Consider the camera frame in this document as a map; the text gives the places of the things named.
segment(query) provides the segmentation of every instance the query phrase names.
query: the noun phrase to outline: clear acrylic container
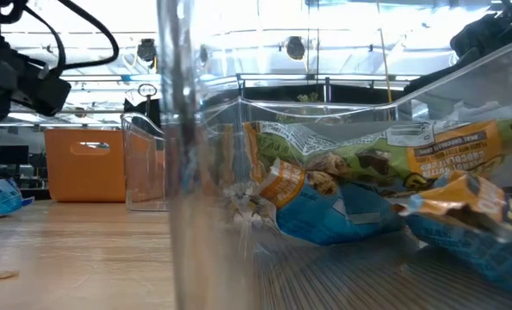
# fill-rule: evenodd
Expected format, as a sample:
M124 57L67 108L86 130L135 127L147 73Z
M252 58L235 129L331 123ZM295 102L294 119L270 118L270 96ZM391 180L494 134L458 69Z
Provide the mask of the clear acrylic container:
M132 211L167 211L163 132L139 113L121 116L126 207Z
M203 13L210 10L208 3L168 0L158 7L177 308L512 308L511 293L406 229L361 242L317 246L235 211L241 193L254 187L244 122L303 122L315 131L345 124L337 134L347 139L410 121L510 118L512 44L389 104L254 102L227 96L228 101L205 108L200 100L240 89L241 80L234 76L237 72L230 73L231 66L221 76L228 79L219 83L197 78L200 28L207 22ZM251 17L240 12L244 9L238 8L235 17ZM301 23L311 25L313 17L322 19L312 15ZM317 32L306 30L303 35L311 41ZM221 39L226 36L224 30ZM228 61L222 60L222 69Z

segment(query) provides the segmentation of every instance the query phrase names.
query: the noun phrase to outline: orange storage bin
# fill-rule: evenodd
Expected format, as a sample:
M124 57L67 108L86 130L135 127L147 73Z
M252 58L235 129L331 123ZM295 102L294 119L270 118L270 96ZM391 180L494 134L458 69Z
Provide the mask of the orange storage bin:
M45 131L49 192L58 202L124 202L122 132Z

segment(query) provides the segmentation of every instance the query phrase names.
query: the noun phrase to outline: table surface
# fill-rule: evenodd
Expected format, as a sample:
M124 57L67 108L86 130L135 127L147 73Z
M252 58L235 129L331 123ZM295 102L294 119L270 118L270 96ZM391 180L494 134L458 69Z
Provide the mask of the table surface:
M0 219L0 309L173 309L166 213L36 202Z

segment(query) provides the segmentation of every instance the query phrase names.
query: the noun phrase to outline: computer monitor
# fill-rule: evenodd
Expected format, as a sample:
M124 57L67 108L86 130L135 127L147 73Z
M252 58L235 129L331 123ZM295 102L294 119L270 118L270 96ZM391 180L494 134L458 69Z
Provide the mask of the computer monitor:
M0 146L0 164L28 164L28 146Z

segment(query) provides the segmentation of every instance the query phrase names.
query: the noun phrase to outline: snack bag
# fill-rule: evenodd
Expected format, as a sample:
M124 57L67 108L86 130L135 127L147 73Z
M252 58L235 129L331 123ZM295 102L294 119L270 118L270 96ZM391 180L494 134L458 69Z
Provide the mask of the snack bag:
M411 231L512 291L512 199L465 171L451 171L434 186L403 207Z
M272 203L269 213L282 232L318 245L356 241L403 225L379 195L279 159L255 196Z
M251 179L262 182L280 158L366 185L382 196L429 189L455 170L512 187L512 119L375 123L378 132L349 139L361 133L362 125L244 123Z
M11 179L0 179L0 217L34 202L34 198L22 199L21 191Z

